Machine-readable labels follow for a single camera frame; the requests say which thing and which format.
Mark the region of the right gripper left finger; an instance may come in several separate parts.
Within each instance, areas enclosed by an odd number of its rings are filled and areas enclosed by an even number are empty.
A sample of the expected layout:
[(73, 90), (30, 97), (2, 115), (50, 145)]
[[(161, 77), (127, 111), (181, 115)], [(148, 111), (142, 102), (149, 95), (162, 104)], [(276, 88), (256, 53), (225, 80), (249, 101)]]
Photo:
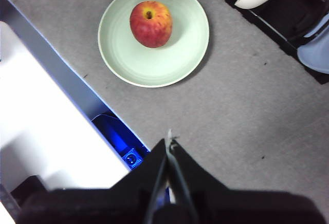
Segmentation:
[(143, 223), (165, 188), (161, 139), (143, 163), (109, 189), (66, 189), (32, 194), (17, 223)]

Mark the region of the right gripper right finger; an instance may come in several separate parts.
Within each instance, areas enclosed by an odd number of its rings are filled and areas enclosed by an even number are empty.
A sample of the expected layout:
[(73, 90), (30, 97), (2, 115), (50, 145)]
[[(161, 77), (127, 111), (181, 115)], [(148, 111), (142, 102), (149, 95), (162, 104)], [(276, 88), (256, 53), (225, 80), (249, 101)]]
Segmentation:
[(175, 141), (168, 143), (176, 200), (194, 223), (322, 223), (307, 197), (282, 191), (233, 190), (205, 171)]

